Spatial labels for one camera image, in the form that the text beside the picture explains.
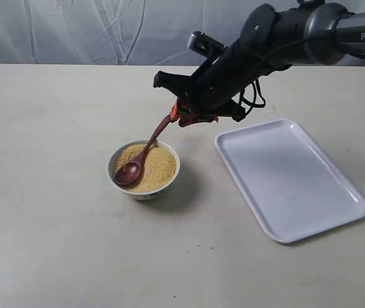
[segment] plastic tray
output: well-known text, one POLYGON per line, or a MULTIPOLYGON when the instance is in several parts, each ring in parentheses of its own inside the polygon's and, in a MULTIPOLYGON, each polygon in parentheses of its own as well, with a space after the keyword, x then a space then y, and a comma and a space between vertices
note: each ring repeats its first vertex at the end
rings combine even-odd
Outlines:
POLYGON ((265 233, 277 242, 365 216, 365 198, 290 120, 220 133, 215 145, 265 233))

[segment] table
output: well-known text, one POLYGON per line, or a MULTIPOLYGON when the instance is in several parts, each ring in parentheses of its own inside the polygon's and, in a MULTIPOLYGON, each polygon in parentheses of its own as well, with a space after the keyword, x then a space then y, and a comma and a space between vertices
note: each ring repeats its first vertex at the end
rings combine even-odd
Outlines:
POLYGON ((214 147, 289 118, 365 195, 365 67, 293 67, 261 78, 267 107, 241 123, 171 125, 180 177, 141 203, 105 166, 171 108, 159 69, 194 70, 0 65, 0 307, 365 307, 365 219, 278 244, 214 147))

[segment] white ceramic bowl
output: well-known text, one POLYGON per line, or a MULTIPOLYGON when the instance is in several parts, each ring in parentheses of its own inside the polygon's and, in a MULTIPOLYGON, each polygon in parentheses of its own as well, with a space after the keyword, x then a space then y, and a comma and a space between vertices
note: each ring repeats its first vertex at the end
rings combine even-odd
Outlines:
POLYGON ((114 167, 115 167, 115 162, 117 161, 119 155, 128 146, 131 146, 133 144, 146 144, 147 142, 148 142, 148 139, 140 139, 140 140, 136 140, 136 141, 132 141, 127 144, 124 144, 123 146, 118 148, 116 151, 114 151, 114 153, 111 155, 110 159, 108 160, 108 164, 106 165, 106 175, 108 176, 108 179, 111 182, 111 184, 116 189, 120 190, 121 192, 127 194, 129 197, 136 199, 136 200, 150 200, 150 199, 156 198, 156 197, 160 196, 161 194, 163 194, 166 191, 166 189, 175 181, 176 177, 178 176, 178 173, 180 172, 180 168, 181 168, 181 160, 180 160, 180 157, 178 156, 177 152, 175 152, 175 150, 172 149, 172 147, 170 147, 168 144, 163 143, 162 141, 156 141, 157 146, 160 146, 162 148, 169 150, 175 157, 176 171, 175 171, 175 174, 172 177, 171 181, 169 181, 168 183, 165 184, 165 186, 157 189, 156 191, 150 191, 150 192, 130 192, 130 191, 126 191, 121 186, 117 185, 114 181, 114 167))

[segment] white backdrop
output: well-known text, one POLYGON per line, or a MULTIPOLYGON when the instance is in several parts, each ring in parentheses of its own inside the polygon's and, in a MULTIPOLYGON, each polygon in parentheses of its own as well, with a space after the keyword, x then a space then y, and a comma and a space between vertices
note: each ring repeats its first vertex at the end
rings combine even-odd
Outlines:
MULTIPOLYGON (((365 0, 336 1, 365 12, 365 0)), ((232 43, 262 3, 296 0, 0 0, 0 63, 197 65, 187 39, 232 43)), ((345 58, 341 65, 365 65, 345 58)))

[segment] yellow grain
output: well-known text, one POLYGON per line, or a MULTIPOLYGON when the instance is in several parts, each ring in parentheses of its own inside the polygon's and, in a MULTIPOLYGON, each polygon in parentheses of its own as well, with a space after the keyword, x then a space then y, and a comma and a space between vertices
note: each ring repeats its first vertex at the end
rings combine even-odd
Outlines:
MULTIPOLYGON (((133 144, 127 147, 117 159, 114 171, 129 162, 143 148, 145 144, 133 144)), ((160 146, 152 146, 146 157, 144 169, 137 181, 129 186, 123 187, 133 193, 148 193, 165 186, 172 180, 176 171, 176 160, 174 155, 167 149, 160 146)))

